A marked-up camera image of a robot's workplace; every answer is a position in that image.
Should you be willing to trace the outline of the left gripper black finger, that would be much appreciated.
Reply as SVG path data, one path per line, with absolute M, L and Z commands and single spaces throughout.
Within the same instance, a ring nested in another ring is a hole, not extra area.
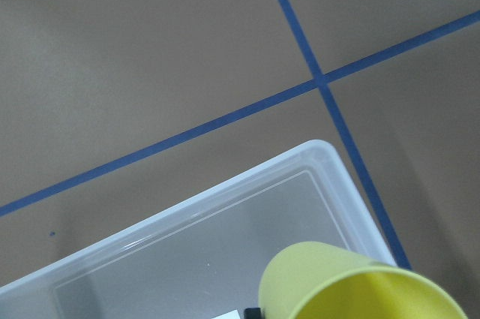
M 246 308 L 243 311 L 244 319 L 262 319 L 262 310 L 261 308 Z

